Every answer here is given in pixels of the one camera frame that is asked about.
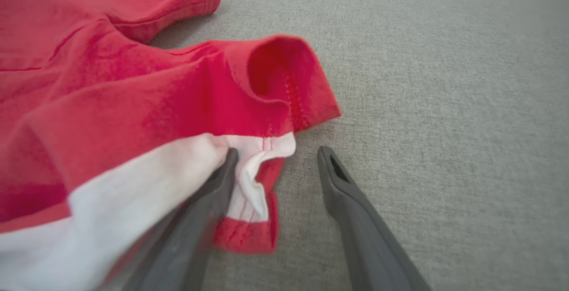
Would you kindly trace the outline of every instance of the white inner fabric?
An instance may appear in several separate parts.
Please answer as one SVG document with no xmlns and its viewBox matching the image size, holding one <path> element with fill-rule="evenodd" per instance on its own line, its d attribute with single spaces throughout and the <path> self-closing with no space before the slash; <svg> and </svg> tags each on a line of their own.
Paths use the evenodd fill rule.
<svg viewBox="0 0 569 291">
<path fill-rule="evenodd" d="M 127 249 L 191 196 L 239 151 L 228 216 L 268 220 L 260 164 L 288 157 L 293 133 L 281 137 L 203 134 L 173 141 L 109 170 L 69 196 L 70 218 L 0 235 L 0 290 L 89 291 Z"/>
</svg>

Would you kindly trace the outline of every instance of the red fabric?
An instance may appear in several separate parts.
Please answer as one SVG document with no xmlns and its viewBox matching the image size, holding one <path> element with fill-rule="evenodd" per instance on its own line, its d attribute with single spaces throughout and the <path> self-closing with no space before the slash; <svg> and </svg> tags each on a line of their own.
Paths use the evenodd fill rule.
<svg viewBox="0 0 569 291">
<path fill-rule="evenodd" d="M 280 136 L 339 115 L 303 40 L 145 45 L 220 0 L 0 0 L 0 234 L 69 216 L 66 197 L 102 172 L 176 139 Z M 258 180 L 270 221 L 226 219 L 215 241 L 271 252 L 272 191 L 282 161 Z"/>
</svg>

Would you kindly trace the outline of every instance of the red t-shirt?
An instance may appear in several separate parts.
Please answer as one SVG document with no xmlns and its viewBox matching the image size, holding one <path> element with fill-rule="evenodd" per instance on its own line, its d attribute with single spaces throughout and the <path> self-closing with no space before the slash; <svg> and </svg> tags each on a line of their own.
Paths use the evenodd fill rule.
<svg viewBox="0 0 569 291">
<path fill-rule="evenodd" d="M 220 0 L 0 0 L 0 289 L 97 286 L 240 152 L 217 246 L 272 252 L 293 134 L 339 116 L 294 36 L 147 46 Z"/>
</svg>

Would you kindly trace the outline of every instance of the gray upholstery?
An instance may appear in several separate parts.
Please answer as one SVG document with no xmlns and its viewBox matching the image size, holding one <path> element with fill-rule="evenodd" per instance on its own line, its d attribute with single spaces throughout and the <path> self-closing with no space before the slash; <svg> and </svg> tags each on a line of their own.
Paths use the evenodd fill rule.
<svg viewBox="0 0 569 291">
<path fill-rule="evenodd" d="M 301 133 L 273 255 L 215 250 L 205 290 L 348 290 L 316 150 L 332 147 L 434 290 L 569 287 L 569 0 L 222 0 L 154 40 L 278 32 L 343 117 Z"/>
</svg>

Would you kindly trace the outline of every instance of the gray fabric surface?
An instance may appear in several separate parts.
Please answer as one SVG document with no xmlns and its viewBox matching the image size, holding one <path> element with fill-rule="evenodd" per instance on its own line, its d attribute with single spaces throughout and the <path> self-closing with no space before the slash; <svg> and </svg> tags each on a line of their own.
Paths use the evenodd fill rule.
<svg viewBox="0 0 569 291">
<path fill-rule="evenodd" d="M 273 255 L 215 250 L 205 290 L 348 290 L 315 154 L 329 145 L 434 290 L 569 286 L 569 0 L 222 0 L 153 42 L 285 32 L 343 117 L 297 138 Z"/>
</svg>

